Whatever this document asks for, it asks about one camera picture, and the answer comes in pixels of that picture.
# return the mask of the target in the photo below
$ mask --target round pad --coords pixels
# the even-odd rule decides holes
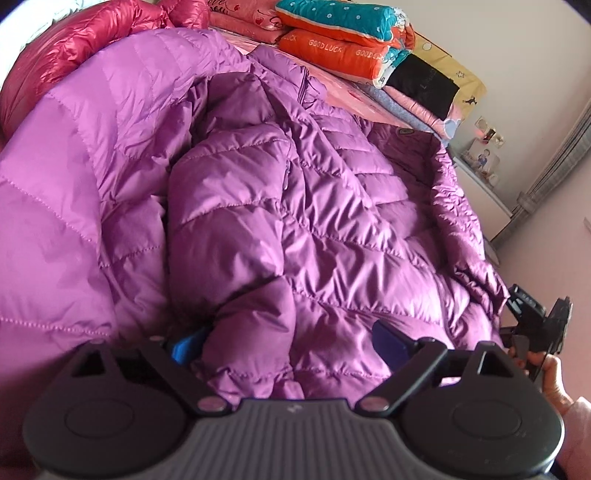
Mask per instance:
[[[114,478],[143,470],[181,440],[186,417],[171,397],[130,383],[80,379],[29,412],[23,435],[43,468],[72,478]]]
[[[545,469],[563,426],[532,385],[474,376],[419,393],[402,412],[408,446],[438,470],[461,478],[529,478]]]

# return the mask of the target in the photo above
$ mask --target screw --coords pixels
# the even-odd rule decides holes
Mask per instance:
[[[382,397],[365,397],[359,402],[359,406],[365,411],[377,413],[388,410],[390,408],[390,403]]]
[[[222,397],[203,397],[197,402],[197,406],[199,407],[199,410],[207,413],[219,413],[226,409],[228,402]]]

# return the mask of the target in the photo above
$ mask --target yellow fabric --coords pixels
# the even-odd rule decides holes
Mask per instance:
[[[480,102],[486,94],[486,87],[476,75],[458,63],[449,53],[418,33],[416,38],[413,53],[460,87],[453,103],[462,111],[462,118],[466,119],[475,107],[474,102]]]

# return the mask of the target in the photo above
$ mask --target puffer jacket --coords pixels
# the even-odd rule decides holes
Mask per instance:
[[[105,0],[22,0],[3,19],[0,7],[0,88],[20,52],[54,23]]]
[[[506,289],[441,144],[325,94],[272,48],[177,28],[39,101],[0,154],[0,465],[26,463],[27,408],[92,338],[213,322],[192,368],[234,403],[354,402],[390,374],[376,319],[499,340]]]
[[[107,45],[155,28],[208,26],[206,0],[162,0],[158,5],[110,0],[69,15],[27,45],[9,71],[0,90],[4,142],[46,92]]]

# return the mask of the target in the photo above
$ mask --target pink jacket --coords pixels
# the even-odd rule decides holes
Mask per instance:
[[[591,478],[591,403],[578,399],[564,416],[566,436],[558,462],[569,480]]]

